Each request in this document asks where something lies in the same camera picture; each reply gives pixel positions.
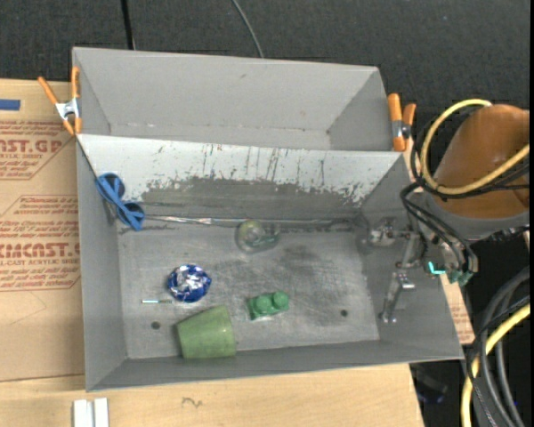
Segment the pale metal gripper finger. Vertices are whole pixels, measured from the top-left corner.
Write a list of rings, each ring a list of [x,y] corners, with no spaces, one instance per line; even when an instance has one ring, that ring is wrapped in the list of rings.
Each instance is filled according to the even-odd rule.
[[[401,301],[401,298],[407,293],[413,293],[415,290],[416,284],[409,279],[406,273],[394,272],[391,275],[391,279],[384,296],[382,309],[379,313],[379,319],[385,324],[395,323],[397,321],[395,311]]]
[[[368,234],[370,244],[394,244],[399,239],[407,238],[408,227],[399,227],[394,221],[380,221]]]

